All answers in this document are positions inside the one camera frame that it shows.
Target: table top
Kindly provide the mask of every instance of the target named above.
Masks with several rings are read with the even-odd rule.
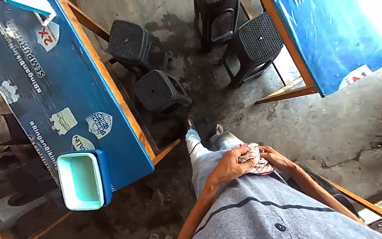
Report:
[[[322,97],[382,67],[382,1],[272,3]]]
[[[60,4],[49,2],[57,17],[48,27],[0,3],[0,91],[57,182],[61,153],[95,148],[119,189],[154,165]]]

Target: light blue jeans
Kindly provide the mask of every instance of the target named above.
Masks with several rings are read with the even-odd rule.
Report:
[[[190,153],[191,164],[194,164],[194,162],[199,157],[213,152],[205,148],[202,144],[199,144],[201,139],[197,131],[194,129],[188,130],[187,134],[185,135],[185,140],[187,142],[188,153]],[[242,142],[239,138],[235,137],[235,135],[230,132],[223,132],[221,134],[213,135],[210,138],[210,143],[219,150],[224,150],[235,148],[237,145],[243,144],[244,142]]]

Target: gray shirt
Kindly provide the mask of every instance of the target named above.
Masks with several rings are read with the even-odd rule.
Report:
[[[226,150],[193,164],[197,197]],[[245,174],[221,185],[194,238],[382,238],[379,232],[288,186],[273,172]]]

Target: fingers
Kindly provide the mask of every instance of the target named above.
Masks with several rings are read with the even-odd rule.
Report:
[[[233,153],[236,157],[245,155],[246,153],[248,153],[248,151],[250,151],[249,147],[242,147],[230,150],[230,152]]]
[[[245,161],[244,163],[239,164],[239,167],[241,168],[242,173],[244,173],[249,168],[256,166],[257,162],[258,162],[257,158],[252,158],[252,159]]]
[[[269,147],[269,146],[257,146],[257,147],[263,149],[266,153],[276,152],[272,147]]]
[[[260,153],[260,157],[264,158],[268,161],[273,159],[273,156],[274,156],[274,154],[272,154],[272,153]]]

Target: cleaning rag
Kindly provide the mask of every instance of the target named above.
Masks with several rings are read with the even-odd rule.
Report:
[[[245,155],[238,158],[238,163],[244,163],[249,159],[256,158],[257,163],[254,167],[249,168],[245,173],[254,173],[257,175],[267,175],[273,172],[273,165],[266,159],[260,157],[260,153],[263,152],[263,149],[259,149],[259,146],[256,143],[245,143],[239,144],[235,148],[248,147],[250,151]]]

